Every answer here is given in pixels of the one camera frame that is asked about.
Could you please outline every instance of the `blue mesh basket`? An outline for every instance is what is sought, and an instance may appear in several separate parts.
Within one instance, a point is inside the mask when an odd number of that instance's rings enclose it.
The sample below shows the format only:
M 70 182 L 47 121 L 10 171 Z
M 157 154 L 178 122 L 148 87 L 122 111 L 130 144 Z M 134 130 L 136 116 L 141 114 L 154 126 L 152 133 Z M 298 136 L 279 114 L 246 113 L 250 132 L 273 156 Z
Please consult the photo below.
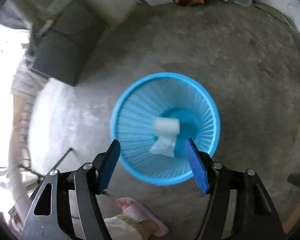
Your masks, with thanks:
M 156 117 L 180 120 L 175 158 L 152 155 Z M 172 185 L 193 177 L 184 146 L 192 138 L 200 151 L 213 156 L 220 137 L 220 117 L 210 94 L 196 81 L 176 73 L 156 73 L 132 84 L 117 101 L 111 139 L 121 143 L 120 162 L 136 178 Z

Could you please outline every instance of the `person's leg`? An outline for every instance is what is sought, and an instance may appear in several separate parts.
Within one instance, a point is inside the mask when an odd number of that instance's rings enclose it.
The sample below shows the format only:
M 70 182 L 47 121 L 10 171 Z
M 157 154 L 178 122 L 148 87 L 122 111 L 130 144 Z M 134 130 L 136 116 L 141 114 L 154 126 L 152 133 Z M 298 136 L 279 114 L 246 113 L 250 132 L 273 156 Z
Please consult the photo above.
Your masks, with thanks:
M 147 240 L 150 233 L 139 223 L 124 215 L 105 219 L 112 240 Z
M 117 199 L 117 203 L 122 209 L 122 211 L 126 210 L 130 206 L 133 205 L 133 202 L 129 198 L 119 198 Z M 159 230 L 159 226 L 154 223 L 152 220 L 144 220 L 139 222 L 151 235 L 155 234 Z

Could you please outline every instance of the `gray floor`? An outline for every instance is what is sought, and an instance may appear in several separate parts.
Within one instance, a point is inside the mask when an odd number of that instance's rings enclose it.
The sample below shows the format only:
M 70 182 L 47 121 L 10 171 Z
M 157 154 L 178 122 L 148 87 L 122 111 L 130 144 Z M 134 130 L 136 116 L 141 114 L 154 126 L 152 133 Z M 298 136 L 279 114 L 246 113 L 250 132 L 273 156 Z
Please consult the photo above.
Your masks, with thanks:
M 51 80 L 42 91 L 30 131 L 34 169 L 46 173 L 69 147 L 75 153 L 61 171 L 105 151 L 121 93 L 164 71 L 194 78 L 209 91 L 222 125 L 214 159 L 238 171 L 254 168 L 284 220 L 300 195 L 286 181 L 300 172 L 300 35 L 253 7 L 218 1 L 193 8 L 139 4 L 98 44 L 76 88 Z M 98 197 L 105 217 L 119 213 L 111 200 L 136 198 L 170 228 L 164 239 L 174 240 L 194 237 L 208 199 L 193 179 L 157 187 L 120 164 L 108 192 Z

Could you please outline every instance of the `bolt head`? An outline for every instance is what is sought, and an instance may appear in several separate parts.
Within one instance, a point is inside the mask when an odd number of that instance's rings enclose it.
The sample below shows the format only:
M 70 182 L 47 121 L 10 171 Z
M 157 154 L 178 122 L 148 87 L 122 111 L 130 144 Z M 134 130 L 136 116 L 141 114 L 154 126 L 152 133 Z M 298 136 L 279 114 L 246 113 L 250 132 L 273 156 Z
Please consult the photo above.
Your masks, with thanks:
M 250 176 L 254 176 L 254 175 L 255 175 L 255 170 L 248 169 L 248 174 L 249 174 Z
M 58 170 L 52 170 L 49 173 L 51 176 L 57 175 L 58 174 Z
M 213 163 L 213 168 L 219 170 L 222 168 L 222 164 L 221 163 Z
M 85 169 L 85 170 L 90 170 L 91 168 L 92 168 L 92 163 L 86 163 L 85 165 L 83 165 L 83 168 Z

